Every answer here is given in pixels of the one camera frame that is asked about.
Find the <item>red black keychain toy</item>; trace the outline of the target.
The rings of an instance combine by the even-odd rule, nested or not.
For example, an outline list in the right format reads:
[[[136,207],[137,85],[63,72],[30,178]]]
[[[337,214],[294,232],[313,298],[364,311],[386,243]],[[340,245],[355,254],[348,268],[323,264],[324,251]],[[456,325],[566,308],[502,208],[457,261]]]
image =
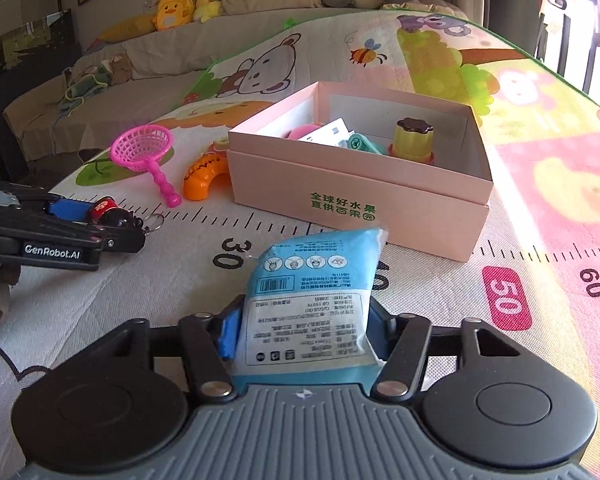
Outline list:
[[[150,214],[146,218],[140,218],[133,211],[120,207],[111,196],[96,200],[88,211],[87,218],[98,226],[138,229],[145,233],[160,230],[166,221],[163,214]]]

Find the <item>pink toy net scoop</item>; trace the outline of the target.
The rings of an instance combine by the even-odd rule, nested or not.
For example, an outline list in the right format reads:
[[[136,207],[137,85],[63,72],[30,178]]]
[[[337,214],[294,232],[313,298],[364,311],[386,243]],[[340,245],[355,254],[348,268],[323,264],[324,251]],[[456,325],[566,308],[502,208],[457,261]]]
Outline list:
[[[120,134],[110,148],[111,160],[118,166],[151,175],[169,208],[180,206],[182,202],[160,167],[160,160],[172,148],[172,143],[173,136],[168,128],[149,124]]]

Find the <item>blue tissue packet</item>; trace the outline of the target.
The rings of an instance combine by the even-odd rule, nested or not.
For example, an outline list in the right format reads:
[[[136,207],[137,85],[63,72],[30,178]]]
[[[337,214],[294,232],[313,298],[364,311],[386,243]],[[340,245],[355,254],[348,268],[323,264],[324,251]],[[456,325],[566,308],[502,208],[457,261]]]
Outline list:
[[[386,238],[381,228],[334,231],[268,248],[246,288],[234,384],[370,388],[382,361],[366,330]]]

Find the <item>beige covered sofa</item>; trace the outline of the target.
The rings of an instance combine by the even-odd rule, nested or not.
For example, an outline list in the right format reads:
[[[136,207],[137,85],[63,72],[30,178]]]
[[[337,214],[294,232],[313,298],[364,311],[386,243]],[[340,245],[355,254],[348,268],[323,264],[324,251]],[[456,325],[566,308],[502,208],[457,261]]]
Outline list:
[[[4,117],[27,162],[106,150],[132,128],[210,128],[222,136],[320,81],[383,84],[349,52],[382,37],[380,11],[219,16],[85,55],[12,101]]]

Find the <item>orange toy piece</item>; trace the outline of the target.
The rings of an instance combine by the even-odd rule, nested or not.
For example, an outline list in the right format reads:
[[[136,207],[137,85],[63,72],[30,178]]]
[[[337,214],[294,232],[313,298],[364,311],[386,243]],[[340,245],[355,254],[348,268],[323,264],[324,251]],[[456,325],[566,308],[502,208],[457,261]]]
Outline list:
[[[215,140],[189,166],[183,179],[183,195],[186,200],[206,200],[213,180],[230,173],[227,160],[229,148],[230,140],[227,136]]]

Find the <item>colourful cartoon play mat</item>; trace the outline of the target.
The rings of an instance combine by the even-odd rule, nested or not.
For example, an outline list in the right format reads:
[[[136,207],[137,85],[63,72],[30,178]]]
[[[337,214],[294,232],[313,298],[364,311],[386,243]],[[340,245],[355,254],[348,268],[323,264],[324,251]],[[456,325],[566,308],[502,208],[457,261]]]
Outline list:
[[[203,200],[163,203],[98,154],[60,195],[109,196],[158,224],[94,272],[27,268],[0,322],[0,479],[23,456],[20,391],[129,318],[171,325],[246,288],[271,245],[331,228],[389,234],[375,297],[434,324],[481,318],[578,382],[597,408],[600,107],[486,30],[377,11],[318,18],[211,65],[161,123],[163,170]]]

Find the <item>fish tank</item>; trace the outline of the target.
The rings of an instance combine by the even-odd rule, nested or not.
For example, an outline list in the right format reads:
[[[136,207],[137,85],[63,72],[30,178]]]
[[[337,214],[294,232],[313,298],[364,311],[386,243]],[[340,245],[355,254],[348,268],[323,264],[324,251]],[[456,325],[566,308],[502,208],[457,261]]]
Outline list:
[[[62,0],[0,0],[0,79],[35,70],[45,80],[81,55]]]

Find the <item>pink cardboard box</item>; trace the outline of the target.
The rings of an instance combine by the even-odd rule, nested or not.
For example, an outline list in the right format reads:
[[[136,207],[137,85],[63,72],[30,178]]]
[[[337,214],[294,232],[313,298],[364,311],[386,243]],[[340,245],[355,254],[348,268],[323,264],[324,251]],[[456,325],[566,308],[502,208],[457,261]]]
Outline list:
[[[289,139],[342,118],[385,146],[396,123],[434,127],[434,163]],[[470,106],[417,93],[317,82],[230,130],[236,203],[340,230],[380,226],[390,243],[465,262],[489,214],[493,180]]]

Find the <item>yellow long cushion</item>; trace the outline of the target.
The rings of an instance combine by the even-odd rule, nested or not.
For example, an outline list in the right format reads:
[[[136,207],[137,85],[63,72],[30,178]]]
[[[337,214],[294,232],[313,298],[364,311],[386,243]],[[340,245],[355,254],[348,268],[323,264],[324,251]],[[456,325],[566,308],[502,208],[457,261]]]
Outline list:
[[[106,44],[117,44],[118,42],[150,34],[156,30],[154,17],[150,14],[142,14],[107,28],[97,39],[106,42]]]

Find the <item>yellow pudding toy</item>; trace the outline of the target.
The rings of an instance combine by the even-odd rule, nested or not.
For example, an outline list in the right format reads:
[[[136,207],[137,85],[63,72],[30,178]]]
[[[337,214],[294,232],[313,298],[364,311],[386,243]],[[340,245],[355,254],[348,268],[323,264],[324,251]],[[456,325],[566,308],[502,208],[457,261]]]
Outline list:
[[[422,119],[404,117],[396,123],[389,155],[432,165],[434,163],[434,127]]]

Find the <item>teal toy in box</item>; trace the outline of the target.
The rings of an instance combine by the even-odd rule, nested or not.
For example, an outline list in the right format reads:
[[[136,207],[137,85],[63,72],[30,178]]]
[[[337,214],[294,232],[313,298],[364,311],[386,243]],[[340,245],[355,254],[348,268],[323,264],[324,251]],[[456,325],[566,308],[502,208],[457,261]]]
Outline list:
[[[347,148],[358,152],[372,153],[377,155],[387,155],[388,150],[381,145],[371,141],[362,133],[352,132],[347,140]]]

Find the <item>white paper card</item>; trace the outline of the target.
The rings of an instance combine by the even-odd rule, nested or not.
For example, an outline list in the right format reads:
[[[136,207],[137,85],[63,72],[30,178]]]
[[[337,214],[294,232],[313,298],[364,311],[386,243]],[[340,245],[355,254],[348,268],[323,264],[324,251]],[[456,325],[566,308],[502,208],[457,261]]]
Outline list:
[[[310,143],[347,148],[352,131],[342,118],[338,118],[311,132],[306,140]]]

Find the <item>yellow duck plush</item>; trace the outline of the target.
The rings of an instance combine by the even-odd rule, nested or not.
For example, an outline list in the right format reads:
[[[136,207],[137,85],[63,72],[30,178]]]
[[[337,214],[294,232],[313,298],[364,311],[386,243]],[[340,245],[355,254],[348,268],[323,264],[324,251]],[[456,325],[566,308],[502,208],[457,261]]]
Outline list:
[[[194,12],[192,0],[159,0],[152,21],[158,30],[171,29],[193,21]]]

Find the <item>yellow small plush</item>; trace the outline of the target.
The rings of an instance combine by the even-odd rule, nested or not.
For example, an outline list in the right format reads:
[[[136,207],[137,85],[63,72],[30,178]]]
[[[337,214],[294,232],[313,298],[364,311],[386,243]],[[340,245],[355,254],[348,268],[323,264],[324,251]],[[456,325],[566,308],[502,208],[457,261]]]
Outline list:
[[[222,13],[220,0],[192,0],[194,4],[193,21],[205,23],[212,18],[217,18]]]

